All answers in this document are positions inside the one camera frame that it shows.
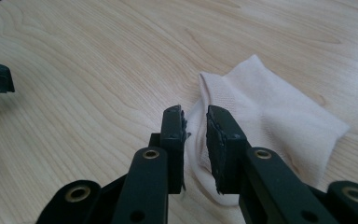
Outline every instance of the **crumpled white cloth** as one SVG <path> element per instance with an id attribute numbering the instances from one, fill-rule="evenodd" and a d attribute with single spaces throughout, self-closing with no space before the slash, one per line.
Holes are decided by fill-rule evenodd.
<path id="1" fill-rule="evenodd" d="M 201 99 L 186 115 L 186 130 L 191 133 L 186 140 L 186 163 L 222 205 L 237 205 L 238 195 L 219 195 L 216 191 L 206 147 L 208 105 L 229 110 L 252 147 L 274 150 L 303 182 L 312 186 L 323 177 L 336 141 L 349 129 L 269 71 L 255 55 L 225 76 L 202 72 L 200 91 Z"/>

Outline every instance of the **brass grommet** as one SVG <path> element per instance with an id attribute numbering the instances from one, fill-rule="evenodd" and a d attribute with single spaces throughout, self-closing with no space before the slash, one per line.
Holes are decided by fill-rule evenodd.
<path id="1" fill-rule="evenodd" d="M 271 153 L 262 149 L 258 149 L 257 151 L 255 151 L 255 155 L 257 156 L 257 158 L 262 160 L 268 160 L 272 157 Z"/>
<path id="2" fill-rule="evenodd" d="M 144 152 L 143 156 L 145 159 L 152 160 L 152 159 L 157 158 L 159 156 L 159 153 L 156 150 L 150 149 L 150 150 L 147 150 L 146 152 Z"/>
<path id="3" fill-rule="evenodd" d="M 69 189 L 65 194 L 68 203 L 78 203 L 89 197 L 91 189 L 87 185 L 78 185 Z"/>
<path id="4" fill-rule="evenodd" d="M 342 193 L 354 202 L 358 203 L 358 188 L 345 187 L 342 189 Z"/>

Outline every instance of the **wooden table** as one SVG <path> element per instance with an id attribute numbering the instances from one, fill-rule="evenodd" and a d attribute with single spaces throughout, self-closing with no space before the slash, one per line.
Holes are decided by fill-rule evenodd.
<path id="1" fill-rule="evenodd" d="M 0 94 L 0 223 L 34 223 L 69 182 L 126 174 L 162 111 L 200 98 L 200 71 L 253 54 L 351 125 L 319 188 L 358 182 L 358 1 L 0 2 L 0 63 L 17 90 Z M 238 217 L 203 190 L 170 196 L 169 223 Z"/>

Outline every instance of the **mounting hole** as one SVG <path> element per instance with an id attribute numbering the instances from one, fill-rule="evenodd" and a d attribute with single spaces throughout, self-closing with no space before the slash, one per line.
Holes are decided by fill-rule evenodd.
<path id="1" fill-rule="evenodd" d="M 358 188 L 355 187 L 345 187 L 342 189 L 342 192 L 352 201 L 358 203 Z"/>
<path id="2" fill-rule="evenodd" d="M 130 221 L 131 222 L 141 222 L 145 219 L 145 213 L 143 211 L 133 211 L 130 214 Z"/>
<path id="3" fill-rule="evenodd" d="M 144 158 L 145 159 L 155 159 L 159 156 L 159 153 L 156 150 L 147 150 L 146 152 L 144 152 Z"/>
<path id="4" fill-rule="evenodd" d="M 316 223 L 319 221 L 318 216 L 310 211 L 301 211 L 301 216 L 306 219 L 308 222 Z"/>
<path id="5" fill-rule="evenodd" d="M 266 150 L 259 149 L 255 152 L 255 155 L 259 159 L 268 160 L 272 157 L 271 153 L 267 152 Z"/>
<path id="6" fill-rule="evenodd" d="M 78 185 L 69 189 L 65 194 L 68 203 L 78 203 L 89 197 L 91 189 L 86 185 Z"/>

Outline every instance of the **white cloth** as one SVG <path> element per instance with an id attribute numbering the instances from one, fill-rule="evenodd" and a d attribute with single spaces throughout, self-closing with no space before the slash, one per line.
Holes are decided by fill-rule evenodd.
<path id="1" fill-rule="evenodd" d="M 252 147 L 277 152 L 305 183 L 316 186 L 336 141 L 349 126 L 269 71 L 252 56 L 221 77 L 200 74 L 201 99 L 186 115 L 188 163 L 201 185 L 222 205 L 238 195 L 217 194 L 206 147 L 208 105 L 230 111 Z"/>

